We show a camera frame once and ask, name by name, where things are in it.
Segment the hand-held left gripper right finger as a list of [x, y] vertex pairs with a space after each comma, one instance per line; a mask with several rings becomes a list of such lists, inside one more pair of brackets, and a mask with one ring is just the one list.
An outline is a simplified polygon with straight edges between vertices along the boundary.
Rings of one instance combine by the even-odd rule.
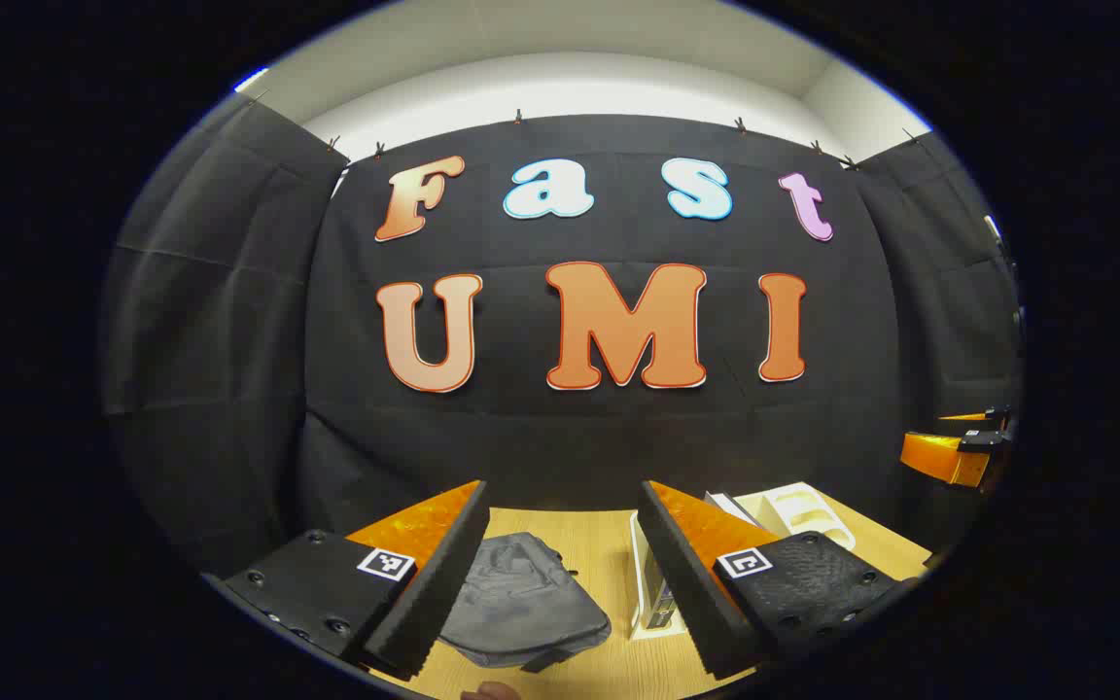
[[786, 668], [836, 646], [914, 588], [819, 531], [774, 536], [654, 480], [637, 519], [708, 673]]

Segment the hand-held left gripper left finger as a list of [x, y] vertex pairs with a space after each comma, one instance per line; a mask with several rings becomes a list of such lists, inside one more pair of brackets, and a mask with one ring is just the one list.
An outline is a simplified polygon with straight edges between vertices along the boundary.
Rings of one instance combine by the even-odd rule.
[[311, 529], [218, 590], [317, 656], [409, 681], [421, 673], [489, 523], [472, 480], [339, 535]]

